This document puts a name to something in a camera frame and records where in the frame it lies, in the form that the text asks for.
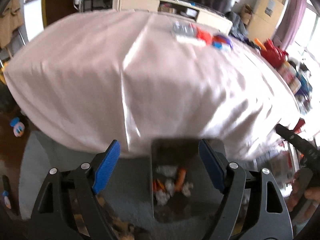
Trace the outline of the person's right hand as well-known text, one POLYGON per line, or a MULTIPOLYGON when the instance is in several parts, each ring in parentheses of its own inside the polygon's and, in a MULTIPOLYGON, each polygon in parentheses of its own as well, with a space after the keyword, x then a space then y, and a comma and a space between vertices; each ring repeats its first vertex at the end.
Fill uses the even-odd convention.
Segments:
POLYGON ((289 211, 292 211, 294 207, 297 206, 299 200, 302 196, 304 196, 307 200, 311 200, 312 204, 308 207, 306 213, 313 214, 315 211, 315 208, 319 205, 319 186, 313 186, 308 189, 303 190, 302 185, 302 169, 298 170, 293 179, 292 183, 292 191, 290 193, 290 196, 287 203, 287 208, 289 211))

